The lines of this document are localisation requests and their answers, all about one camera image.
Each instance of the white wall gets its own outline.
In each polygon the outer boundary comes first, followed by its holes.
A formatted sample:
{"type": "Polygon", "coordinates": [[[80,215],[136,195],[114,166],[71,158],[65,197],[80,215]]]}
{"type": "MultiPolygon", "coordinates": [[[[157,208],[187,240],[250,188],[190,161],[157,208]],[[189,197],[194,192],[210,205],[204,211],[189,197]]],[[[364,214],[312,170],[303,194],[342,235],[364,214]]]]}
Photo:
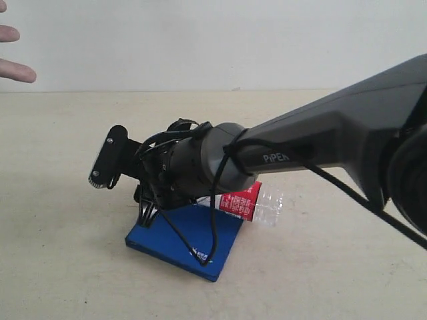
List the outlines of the white wall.
{"type": "Polygon", "coordinates": [[[339,88],[427,52],[426,0],[9,0],[0,91],[339,88]]]}

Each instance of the beige table surface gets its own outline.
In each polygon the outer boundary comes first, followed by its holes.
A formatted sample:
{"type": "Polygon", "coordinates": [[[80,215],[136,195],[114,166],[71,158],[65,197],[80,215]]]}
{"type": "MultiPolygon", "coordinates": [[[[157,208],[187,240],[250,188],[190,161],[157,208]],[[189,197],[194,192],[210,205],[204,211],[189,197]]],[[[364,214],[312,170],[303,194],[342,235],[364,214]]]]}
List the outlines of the beige table surface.
{"type": "Polygon", "coordinates": [[[284,214],[244,225],[217,283],[125,246],[135,181],[87,182],[116,123],[251,127],[327,93],[0,95],[0,319],[427,319],[426,252],[314,174],[260,177],[284,214]]]}

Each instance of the blue foam block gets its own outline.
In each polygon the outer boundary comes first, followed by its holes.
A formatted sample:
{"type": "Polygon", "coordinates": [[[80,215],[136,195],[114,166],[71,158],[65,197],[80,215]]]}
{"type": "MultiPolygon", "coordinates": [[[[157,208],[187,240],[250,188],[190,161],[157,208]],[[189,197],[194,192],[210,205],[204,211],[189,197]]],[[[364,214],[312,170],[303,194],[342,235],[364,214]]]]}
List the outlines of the blue foam block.
{"type": "MultiPolygon", "coordinates": [[[[209,208],[194,205],[168,211],[167,216],[187,238],[193,249],[206,258],[212,245],[209,208]]],[[[135,225],[125,242],[128,247],[215,282],[224,268],[242,223],[241,219],[216,211],[218,248],[211,263],[206,267],[202,267],[193,258],[161,215],[157,216],[149,229],[135,225]]]]}

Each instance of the robotic arm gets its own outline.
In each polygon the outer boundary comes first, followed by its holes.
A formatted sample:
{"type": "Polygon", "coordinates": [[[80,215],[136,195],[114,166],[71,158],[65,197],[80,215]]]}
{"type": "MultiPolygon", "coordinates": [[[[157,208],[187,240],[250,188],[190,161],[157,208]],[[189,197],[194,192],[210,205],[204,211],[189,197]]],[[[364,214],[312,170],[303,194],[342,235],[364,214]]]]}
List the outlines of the robotic arm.
{"type": "Polygon", "coordinates": [[[250,129],[193,124],[180,119],[144,143],[116,125],[90,183],[112,189],[120,175],[133,177],[135,200],[170,210],[247,189],[264,173],[309,169],[340,187],[321,168],[342,167],[365,208],[383,217],[392,199],[427,235],[427,55],[250,129]]]}

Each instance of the finger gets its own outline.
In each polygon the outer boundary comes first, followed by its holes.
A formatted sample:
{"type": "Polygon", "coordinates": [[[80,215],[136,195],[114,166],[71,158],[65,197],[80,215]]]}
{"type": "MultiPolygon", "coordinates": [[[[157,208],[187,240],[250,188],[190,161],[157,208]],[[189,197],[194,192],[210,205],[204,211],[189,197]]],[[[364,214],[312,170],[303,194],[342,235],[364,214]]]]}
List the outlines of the finger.
{"type": "Polygon", "coordinates": [[[5,12],[7,10],[6,2],[0,0],[0,12],[5,12]]]}
{"type": "Polygon", "coordinates": [[[32,68],[15,62],[0,59],[0,78],[7,78],[19,82],[33,83],[37,75],[32,68]]]}
{"type": "Polygon", "coordinates": [[[14,42],[20,38],[19,31],[8,25],[0,25],[0,42],[14,42]]]}

